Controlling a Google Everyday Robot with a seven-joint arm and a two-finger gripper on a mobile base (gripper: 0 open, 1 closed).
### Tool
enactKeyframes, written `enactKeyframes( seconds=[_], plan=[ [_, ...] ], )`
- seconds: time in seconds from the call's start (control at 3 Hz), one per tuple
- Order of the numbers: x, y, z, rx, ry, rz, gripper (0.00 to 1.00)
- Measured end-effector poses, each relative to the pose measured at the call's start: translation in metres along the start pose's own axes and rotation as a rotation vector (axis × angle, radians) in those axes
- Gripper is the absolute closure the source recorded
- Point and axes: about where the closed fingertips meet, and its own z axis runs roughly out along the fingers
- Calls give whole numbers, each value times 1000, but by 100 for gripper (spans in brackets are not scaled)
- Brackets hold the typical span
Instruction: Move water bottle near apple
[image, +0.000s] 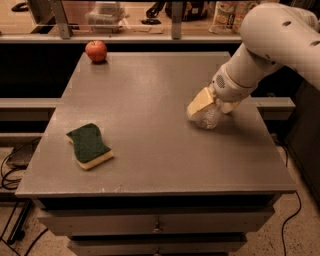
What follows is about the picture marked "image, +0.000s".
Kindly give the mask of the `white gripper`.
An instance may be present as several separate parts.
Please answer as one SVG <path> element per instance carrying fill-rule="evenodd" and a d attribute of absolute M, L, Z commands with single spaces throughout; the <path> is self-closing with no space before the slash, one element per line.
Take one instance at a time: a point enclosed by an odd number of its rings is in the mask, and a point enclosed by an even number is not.
<path fill-rule="evenodd" d="M 245 83 L 236 82 L 228 74 L 227 65 L 223 64 L 213 76 L 209 87 L 204 87 L 187 106 L 188 117 L 193 118 L 198 112 L 212 105 L 215 95 L 223 101 L 221 111 L 224 114 L 232 112 L 257 87 L 256 82 L 250 81 L 248 85 Z"/>

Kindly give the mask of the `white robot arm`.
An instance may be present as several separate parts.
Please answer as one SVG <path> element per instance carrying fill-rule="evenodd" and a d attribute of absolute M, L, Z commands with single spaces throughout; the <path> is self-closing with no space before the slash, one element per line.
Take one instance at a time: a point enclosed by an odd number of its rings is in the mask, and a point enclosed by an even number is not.
<path fill-rule="evenodd" d="M 240 27 L 242 44 L 187 107 L 192 120 L 218 109 L 232 111 L 258 86 L 283 66 L 320 89 L 320 32 L 310 11 L 278 3 L 250 10 Z"/>

